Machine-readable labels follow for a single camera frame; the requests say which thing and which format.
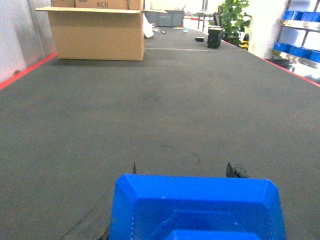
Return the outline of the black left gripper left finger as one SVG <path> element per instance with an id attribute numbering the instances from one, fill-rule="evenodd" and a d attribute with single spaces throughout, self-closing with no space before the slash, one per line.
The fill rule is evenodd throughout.
<path id="1" fill-rule="evenodd" d="M 136 173 L 137 173 L 137 168 L 136 168 L 135 162 L 133 163 L 132 173 L 133 173 L 133 174 L 136 174 Z"/>

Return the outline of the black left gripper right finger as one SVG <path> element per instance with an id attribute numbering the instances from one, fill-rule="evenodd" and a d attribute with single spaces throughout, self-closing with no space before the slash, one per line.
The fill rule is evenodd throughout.
<path id="1" fill-rule="evenodd" d="M 250 178 L 246 168 L 242 164 L 229 162 L 226 167 L 227 178 Z"/>

